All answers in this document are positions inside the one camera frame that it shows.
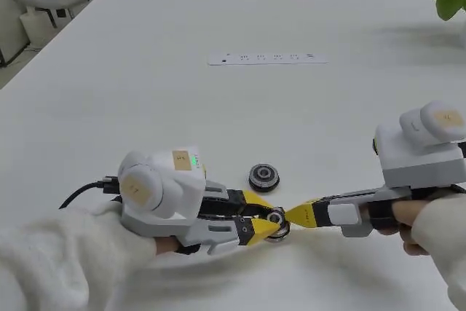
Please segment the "floor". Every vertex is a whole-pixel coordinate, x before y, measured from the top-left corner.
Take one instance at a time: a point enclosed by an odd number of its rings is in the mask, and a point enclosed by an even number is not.
[[[36,55],[37,52],[25,50],[7,67],[0,68],[0,89],[7,85]]]

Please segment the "electrical outlet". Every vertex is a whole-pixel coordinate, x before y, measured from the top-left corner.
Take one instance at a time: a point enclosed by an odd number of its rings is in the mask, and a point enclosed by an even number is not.
[[[208,58],[210,66],[226,65],[293,65],[300,63],[327,63],[327,60],[314,54],[220,54]]]

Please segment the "finger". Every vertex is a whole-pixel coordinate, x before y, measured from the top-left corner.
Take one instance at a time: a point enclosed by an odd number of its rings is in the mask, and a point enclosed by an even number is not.
[[[398,228],[393,227],[392,229],[381,229],[379,233],[384,236],[391,236],[391,235],[394,235],[395,233],[398,233]]]
[[[414,220],[427,204],[425,200],[400,200],[392,205],[393,215],[398,222],[413,226]]]
[[[154,239],[156,255],[176,251],[180,247],[180,243],[174,237],[157,237]]]
[[[425,249],[423,249],[417,244],[404,243],[403,249],[410,256],[429,255],[429,253],[426,252]]]
[[[403,225],[400,227],[400,237],[404,243],[416,244],[411,236],[411,227]]]

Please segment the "white cabinet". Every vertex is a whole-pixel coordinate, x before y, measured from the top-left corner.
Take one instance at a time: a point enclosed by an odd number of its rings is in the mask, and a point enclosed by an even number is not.
[[[28,37],[20,22],[24,13],[14,0],[0,0],[0,66],[27,45]]]

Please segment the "white sleeve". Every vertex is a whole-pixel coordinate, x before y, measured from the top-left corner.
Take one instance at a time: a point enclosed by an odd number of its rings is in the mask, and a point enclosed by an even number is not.
[[[453,305],[466,311],[466,194],[429,203],[416,218],[412,236],[432,256]]]
[[[155,257],[154,239],[127,231],[121,204],[57,210],[0,234],[2,310],[105,309],[114,286]]]

